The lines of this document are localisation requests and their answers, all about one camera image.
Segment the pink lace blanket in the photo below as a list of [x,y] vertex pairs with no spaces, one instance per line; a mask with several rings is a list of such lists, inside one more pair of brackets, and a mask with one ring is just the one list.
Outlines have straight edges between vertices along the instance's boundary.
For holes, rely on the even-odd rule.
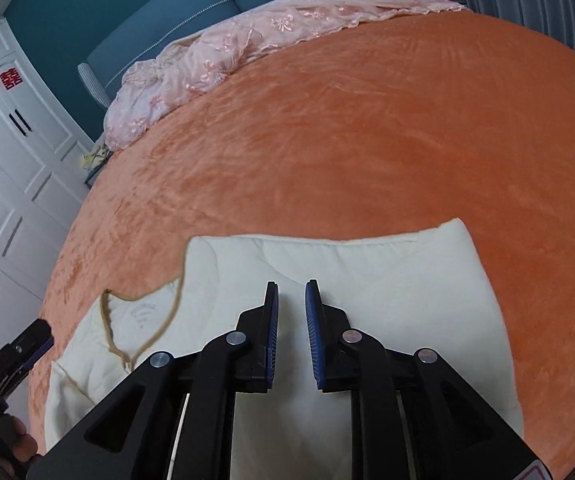
[[107,146],[127,147],[175,108],[281,48],[361,22],[463,8],[446,0],[275,0],[256,7],[133,64],[105,116]]

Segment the orange bedsheet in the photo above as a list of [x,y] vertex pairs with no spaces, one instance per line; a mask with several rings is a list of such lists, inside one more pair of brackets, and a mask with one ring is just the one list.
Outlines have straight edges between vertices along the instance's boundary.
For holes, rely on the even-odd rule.
[[526,441],[575,464],[575,53],[471,12],[360,25],[245,66],[101,173],[43,316],[31,377],[42,441],[50,361],[105,288],[182,271],[192,235],[389,235],[463,219],[499,298]]

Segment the silver bolt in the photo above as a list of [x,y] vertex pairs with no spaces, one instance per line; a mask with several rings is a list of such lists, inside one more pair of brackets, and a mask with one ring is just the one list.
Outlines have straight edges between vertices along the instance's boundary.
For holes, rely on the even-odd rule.
[[170,354],[165,352],[157,352],[152,357],[150,357],[150,364],[154,368],[163,368],[170,362]]
[[247,337],[243,332],[230,332],[228,336],[226,336],[226,341],[230,345],[241,345],[245,343]]
[[358,330],[346,330],[343,332],[343,340],[346,343],[358,343],[363,339],[363,334]]
[[432,363],[437,362],[437,359],[439,359],[439,356],[431,348],[424,348],[422,350],[419,350],[419,359],[422,362],[427,363],[428,365],[431,365]]

